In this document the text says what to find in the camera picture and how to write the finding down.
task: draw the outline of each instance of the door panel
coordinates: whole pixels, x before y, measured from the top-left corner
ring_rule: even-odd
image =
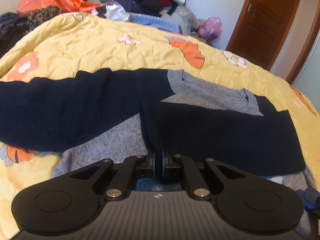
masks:
[[[246,0],[227,50],[269,70],[300,0]]]

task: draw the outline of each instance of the yellow bedspread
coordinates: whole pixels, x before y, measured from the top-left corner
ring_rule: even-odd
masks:
[[[310,101],[259,66],[189,36],[85,13],[59,15],[27,34],[0,59],[0,81],[62,79],[74,77],[79,70],[106,67],[184,69],[209,82],[266,96],[278,111],[290,111],[305,161],[320,186],[320,117]],[[11,214],[14,196],[49,179],[59,155],[29,153],[16,163],[10,154],[19,149],[2,149],[7,155],[0,160],[0,239],[8,239],[18,232]]]

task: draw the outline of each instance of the ribbed gray neckline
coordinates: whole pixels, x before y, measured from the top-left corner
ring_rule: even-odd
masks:
[[[247,89],[234,90],[227,87],[207,82],[203,79],[196,78],[183,70],[168,70],[168,80],[172,91],[187,100],[194,101],[197,105],[203,106],[211,104],[212,108],[219,108],[224,110],[234,110],[238,112],[256,113],[259,112],[257,100],[254,94]],[[190,90],[194,85],[198,88],[198,92],[194,93]],[[241,102],[244,107],[237,107],[238,104],[224,104],[224,107],[219,106],[219,102],[223,104],[224,97]]]

